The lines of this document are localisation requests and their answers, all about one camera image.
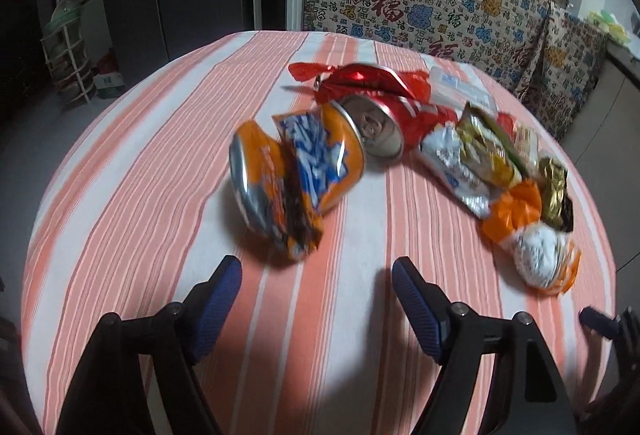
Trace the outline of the green yellow snack wrapper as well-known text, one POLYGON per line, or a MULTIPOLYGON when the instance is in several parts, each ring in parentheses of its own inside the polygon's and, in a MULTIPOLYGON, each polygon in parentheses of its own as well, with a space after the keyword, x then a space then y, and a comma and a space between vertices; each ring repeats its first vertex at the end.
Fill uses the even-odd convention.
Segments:
POLYGON ((478 106, 465 106, 456 129, 462 143, 461 160, 482 181, 506 190, 529 178, 511 138, 478 106))

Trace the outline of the grey kitchen counter cabinet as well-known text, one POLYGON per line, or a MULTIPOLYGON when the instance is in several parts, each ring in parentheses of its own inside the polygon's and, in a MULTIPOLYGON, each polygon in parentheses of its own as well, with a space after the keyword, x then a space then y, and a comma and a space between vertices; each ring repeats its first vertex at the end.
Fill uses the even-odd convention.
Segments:
POLYGON ((597 204, 617 268, 639 254, 639 59, 614 43, 562 147, 597 204))

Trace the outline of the silver white snack wrapper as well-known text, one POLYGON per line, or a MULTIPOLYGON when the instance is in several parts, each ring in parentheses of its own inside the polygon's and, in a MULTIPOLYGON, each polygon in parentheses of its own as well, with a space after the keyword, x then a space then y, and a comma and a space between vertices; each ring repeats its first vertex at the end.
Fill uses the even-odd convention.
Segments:
POLYGON ((461 153, 462 141, 451 122, 438 124, 418 147, 421 162, 476 218, 484 219, 490 214, 491 192, 462 162, 461 153))

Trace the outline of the gold foil wrapper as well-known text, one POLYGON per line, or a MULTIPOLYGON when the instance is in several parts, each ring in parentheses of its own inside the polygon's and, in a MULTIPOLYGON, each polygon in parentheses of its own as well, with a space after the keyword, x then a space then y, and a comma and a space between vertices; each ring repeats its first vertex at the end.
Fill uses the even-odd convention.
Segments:
POLYGON ((555 158, 545 156, 538 161, 541 195, 541 219, 561 233, 574 230, 573 201, 567 190, 567 170, 555 158))

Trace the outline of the crushed red cola can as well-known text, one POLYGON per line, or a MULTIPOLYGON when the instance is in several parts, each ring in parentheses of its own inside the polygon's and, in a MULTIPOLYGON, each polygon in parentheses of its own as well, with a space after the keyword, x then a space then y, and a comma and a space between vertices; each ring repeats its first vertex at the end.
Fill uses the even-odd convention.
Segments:
POLYGON ((438 124, 458 121, 448 106, 391 95, 350 95, 336 102, 356 125, 364 150, 385 162, 416 149, 438 124))

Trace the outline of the crushed orange soda can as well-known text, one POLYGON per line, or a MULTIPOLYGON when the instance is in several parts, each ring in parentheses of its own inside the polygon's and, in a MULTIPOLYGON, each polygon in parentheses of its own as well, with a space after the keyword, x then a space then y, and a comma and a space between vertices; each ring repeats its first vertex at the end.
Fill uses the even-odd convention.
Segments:
POLYGON ((360 181, 366 150, 334 101, 276 115, 273 123, 278 138, 254 121, 234 132, 231 182, 247 227, 300 261, 318 250, 323 216, 360 181))

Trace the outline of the yellow green cloth pile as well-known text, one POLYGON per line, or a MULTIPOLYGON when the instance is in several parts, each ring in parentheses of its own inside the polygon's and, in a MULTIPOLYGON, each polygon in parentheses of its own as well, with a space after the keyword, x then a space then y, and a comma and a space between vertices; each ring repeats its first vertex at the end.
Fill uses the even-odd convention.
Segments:
POLYGON ((620 46, 626 46, 630 43, 629 35, 626 28, 619 24, 614 14, 606 10, 590 11, 587 21, 606 34, 613 42, 620 46))

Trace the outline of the clear plastic box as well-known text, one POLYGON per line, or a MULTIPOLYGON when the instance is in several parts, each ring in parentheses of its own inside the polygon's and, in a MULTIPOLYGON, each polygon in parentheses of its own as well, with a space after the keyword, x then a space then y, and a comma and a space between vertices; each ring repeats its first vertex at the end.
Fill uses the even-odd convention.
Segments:
POLYGON ((488 90, 465 82, 457 75, 447 73, 439 66, 433 66, 430 70, 430 85, 431 104, 448 106, 448 108, 461 113, 469 103, 493 116, 498 114, 497 103, 488 90))

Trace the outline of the orange white wrapper ball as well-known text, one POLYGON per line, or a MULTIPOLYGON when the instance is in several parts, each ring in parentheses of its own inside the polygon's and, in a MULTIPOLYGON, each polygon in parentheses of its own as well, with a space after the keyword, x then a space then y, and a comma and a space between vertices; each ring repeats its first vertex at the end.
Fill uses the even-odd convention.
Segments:
POLYGON ((566 293, 577 278, 582 251, 567 233, 542 220, 542 200, 535 181, 525 179, 491 204, 480 231, 511 256, 526 285, 540 293, 566 293))

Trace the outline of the patterned Chinese character cloth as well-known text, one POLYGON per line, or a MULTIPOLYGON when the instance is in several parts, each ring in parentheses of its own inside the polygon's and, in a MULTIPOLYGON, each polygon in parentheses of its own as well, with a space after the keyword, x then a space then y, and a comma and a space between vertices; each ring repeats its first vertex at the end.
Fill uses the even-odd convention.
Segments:
POLYGON ((562 140, 591 95, 606 37, 551 0, 305 0, 303 27, 466 62, 562 140))

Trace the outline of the red plastic bag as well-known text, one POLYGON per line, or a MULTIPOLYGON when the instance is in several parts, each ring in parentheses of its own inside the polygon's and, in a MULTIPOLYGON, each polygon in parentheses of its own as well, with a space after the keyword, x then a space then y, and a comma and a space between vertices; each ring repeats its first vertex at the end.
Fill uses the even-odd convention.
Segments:
POLYGON ((314 81, 314 98, 320 103, 350 95, 391 95, 428 103, 431 85, 426 71, 395 71, 369 63, 332 65, 295 62, 288 72, 299 83, 314 81))

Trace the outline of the beige snack bar packet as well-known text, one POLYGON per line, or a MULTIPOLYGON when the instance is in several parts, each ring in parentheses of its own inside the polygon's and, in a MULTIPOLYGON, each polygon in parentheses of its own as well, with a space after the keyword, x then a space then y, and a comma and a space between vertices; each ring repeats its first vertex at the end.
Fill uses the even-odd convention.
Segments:
POLYGON ((529 176, 538 174, 538 135, 535 129, 518 124, 515 129, 514 146, 523 161, 529 176))

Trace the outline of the red long snack packet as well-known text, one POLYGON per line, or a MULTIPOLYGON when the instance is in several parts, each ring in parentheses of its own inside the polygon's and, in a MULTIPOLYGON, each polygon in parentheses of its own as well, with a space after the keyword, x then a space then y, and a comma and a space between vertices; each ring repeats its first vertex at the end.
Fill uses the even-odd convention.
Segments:
POLYGON ((515 122, 514 118, 506 112, 499 112, 497 116, 497 123, 504 130, 506 135, 510 138, 511 141, 515 139, 515 122))

